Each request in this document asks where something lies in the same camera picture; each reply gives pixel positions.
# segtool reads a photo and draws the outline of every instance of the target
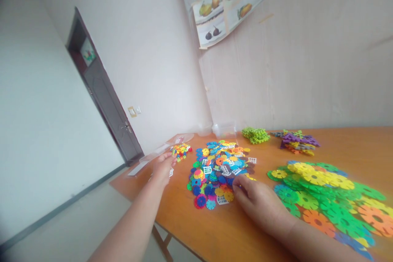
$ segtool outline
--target white wall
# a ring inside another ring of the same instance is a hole
[[[39,0],[0,0],[0,244],[123,164]]]
[[[183,0],[43,0],[65,43],[81,12],[145,154],[211,120]]]
[[[213,120],[267,129],[392,125],[392,20],[392,0],[265,0],[199,52]]]

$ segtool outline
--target hand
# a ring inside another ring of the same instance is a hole
[[[174,156],[171,153],[162,154],[154,165],[152,179],[165,187],[169,183],[169,172],[176,163],[176,154]]]
[[[240,175],[233,181],[233,191],[247,215],[273,237],[285,238],[298,221],[264,183]]]

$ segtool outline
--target table leg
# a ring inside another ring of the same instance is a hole
[[[154,238],[156,239],[158,246],[160,247],[161,252],[163,253],[163,255],[165,257],[165,260],[167,262],[173,262],[173,258],[167,249],[168,244],[171,241],[172,235],[170,233],[168,233],[167,237],[165,238],[165,241],[163,241],[160,236],[160,233],[158,232],[155,225],[153,225],[153,230],[151,231],[151,233],[153,234]]]

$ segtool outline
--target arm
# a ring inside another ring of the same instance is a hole
[[[169,171],[176,163],[170,153],[158,158],[153,176],[88,262],[141,261],[149,242]]]
[[[233,190],[247,215],[261,229],[280,241],[299,260],[369,261],[350,247],[292,216],[266,184],[252,181],[241,175],[233,181]]]

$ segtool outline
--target orange tabletop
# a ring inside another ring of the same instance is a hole
[[[239,146],[249,147],[248,156],[257,158],[252,177],[274,187],[277,183],[266,173],[289,160],[329,163],[347,172],[349,179],[385,194],[384,203],[393,206],[393,127],[310,129],[303,130],[303,134],[313,135],[321,144],[313,157],[279,149],[280,138],[272,136],[268,142],[252,145],[239,133]],[[194,207],[195,196],[187,190],[187,183],[196,161],[195,150],[206,147],[211,141],[217,141],[214,134],[206,137],[195,134],[188,142],[194,151],[175,166],[164,190],[156,222],[206,261],[296,261],[280,243],[255,226],[236,199],[227,205],[216,205],[214,210]],[[129,200],[134,200],[150,178],[153,163],[134,177],[127,176],[131,167],[111,185]],[[373,237],[376,246],[369,251],[375,261],[390,260],[393,238]]]

